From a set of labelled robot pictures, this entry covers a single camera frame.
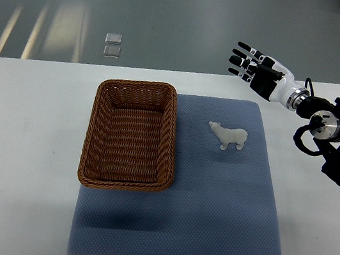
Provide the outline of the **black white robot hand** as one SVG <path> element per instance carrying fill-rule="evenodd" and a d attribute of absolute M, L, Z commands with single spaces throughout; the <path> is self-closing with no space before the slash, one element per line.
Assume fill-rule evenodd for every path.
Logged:
<path fill-rule="evenodd" d="M 246 43 L 238 42 L 229 62 L 228 72 L 245 81 L 260 97 L 278 102 L 290 111 L 309 96 L 308 89 L 297 83 L 288 68 Z"/>

